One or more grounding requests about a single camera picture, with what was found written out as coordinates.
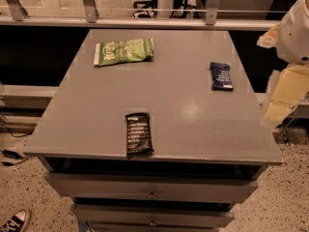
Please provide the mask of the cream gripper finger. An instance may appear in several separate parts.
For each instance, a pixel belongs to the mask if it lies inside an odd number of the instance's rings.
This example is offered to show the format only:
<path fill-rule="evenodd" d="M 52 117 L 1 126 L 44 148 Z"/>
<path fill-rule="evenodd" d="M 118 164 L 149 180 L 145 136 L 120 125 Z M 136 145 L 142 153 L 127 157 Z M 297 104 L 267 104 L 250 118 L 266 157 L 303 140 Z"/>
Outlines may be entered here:
<path fill-rule="evenodd" d="M 257 40 L 257 46 L 264 48 L 277 47 L 278 31 L 279 31 L 279 23 L 272 26 Z"/>
<path fill-rule="evenodd" d="M 289 64 L 282 72 L 274 70 L 268 79 L 261 125 L 268 129 L 281 125 L 308 93 L 308 65 Z"/>

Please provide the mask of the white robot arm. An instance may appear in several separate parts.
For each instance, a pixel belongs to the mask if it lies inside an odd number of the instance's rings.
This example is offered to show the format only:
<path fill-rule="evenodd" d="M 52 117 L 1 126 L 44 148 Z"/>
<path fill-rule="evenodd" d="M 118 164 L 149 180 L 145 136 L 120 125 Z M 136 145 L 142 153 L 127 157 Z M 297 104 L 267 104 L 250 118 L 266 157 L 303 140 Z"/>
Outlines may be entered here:
<path fill-rule="evenodd" d="M 277 56 L 288 63 L 283 71 L 272 72 L 262 106 L 261 125 L 274 129 L 309 93 L 309 0 L 296 0 L 257 45 L 275 47 Z"/>

